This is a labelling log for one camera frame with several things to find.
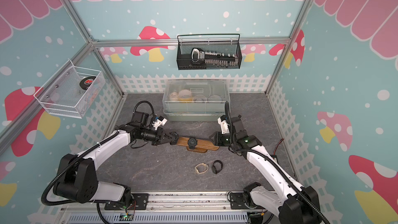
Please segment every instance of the black watch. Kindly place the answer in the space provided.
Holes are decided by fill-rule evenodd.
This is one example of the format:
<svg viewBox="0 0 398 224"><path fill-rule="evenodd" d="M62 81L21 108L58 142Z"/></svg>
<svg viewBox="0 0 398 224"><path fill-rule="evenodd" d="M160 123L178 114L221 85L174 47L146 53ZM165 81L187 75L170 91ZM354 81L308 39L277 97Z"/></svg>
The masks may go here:
<svg viewBox="0 0 398 224"><path fill-rule="evenodd" d="M197 144L198 144L198 141L196 140L196 138L188 139L188 146L191 150L194 150Z"/></svg>

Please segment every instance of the hockey puck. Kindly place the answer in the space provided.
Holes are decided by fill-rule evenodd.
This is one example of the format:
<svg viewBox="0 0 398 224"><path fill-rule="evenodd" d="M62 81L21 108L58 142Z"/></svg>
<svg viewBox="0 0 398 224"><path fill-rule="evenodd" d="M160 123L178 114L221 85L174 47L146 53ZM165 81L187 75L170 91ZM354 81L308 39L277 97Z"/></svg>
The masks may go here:
<svg viewBox="0 0 398 224"><path fill-rule="evenodd" d="M84 90L87 90L88 87L94 82L95 78L95 76L89 76L82 79L82 81L80 82L80 87Z"/></svg>

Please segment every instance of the gray countertop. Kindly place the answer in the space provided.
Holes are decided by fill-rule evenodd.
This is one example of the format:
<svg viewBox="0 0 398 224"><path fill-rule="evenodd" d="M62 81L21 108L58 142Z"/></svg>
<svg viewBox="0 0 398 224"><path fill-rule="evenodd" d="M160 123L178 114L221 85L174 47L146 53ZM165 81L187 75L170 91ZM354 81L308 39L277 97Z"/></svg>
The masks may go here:
<svg viewBox="0 0 398 224"><path fill-rule="evenodd" d="M117 120L117 125L130 121L134 106L142 100L152 103L155 114L163 114L163 94L128 94ZM141 104L138 111L151 113L147 104ZM232 93L231 116L242 115L241 119L248 135L255 135L268 152L273 152L281 139L270 106L264 93ZM180 136L194 136L209 139L221 131L217 122L168 121L164 129L175 131ZM144 142L138 140L136 146ZM293 175L285 147L280 145L276 152L280 166ZM211 165L215 160L224 164L219 174L213 174ZM209 165L209 170L198 175L194 167L199 163ZM97 170L98 180L116 182L131 187L132 191L240 191L252 182L261 183L266 189L272 187L261 173L243 157L220 147L206 153L189 152L182 146L163 144L131 149L126 146L105 161Z"/></svg>

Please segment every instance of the red wire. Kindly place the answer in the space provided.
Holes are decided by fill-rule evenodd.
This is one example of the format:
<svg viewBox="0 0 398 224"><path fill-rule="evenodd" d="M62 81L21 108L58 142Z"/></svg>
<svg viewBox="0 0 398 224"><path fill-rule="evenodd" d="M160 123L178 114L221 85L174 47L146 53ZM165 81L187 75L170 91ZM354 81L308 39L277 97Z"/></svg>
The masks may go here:
<svg viewBox="0 0 398 224"><path fill-rule="evenodd" d="M275 155L276 149L278 149L278 146L282 143L283 140L285 140L285 139L281 138L281 141L279 141L279 143L276 145L275 150L274 150L274 155Z"/></svg>

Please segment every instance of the clear plastic container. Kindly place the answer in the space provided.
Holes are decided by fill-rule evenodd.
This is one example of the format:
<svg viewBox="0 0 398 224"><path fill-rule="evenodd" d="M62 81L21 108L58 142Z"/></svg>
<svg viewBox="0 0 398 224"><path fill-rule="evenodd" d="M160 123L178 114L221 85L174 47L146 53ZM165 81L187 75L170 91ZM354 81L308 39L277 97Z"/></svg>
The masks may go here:
<svg viewBox="0 0 398 224"><path fill-rule="evenodd" d="M171 121L217 121L225 114L230 101L226 81L168 81L163 96L163 109Z"/></svg>

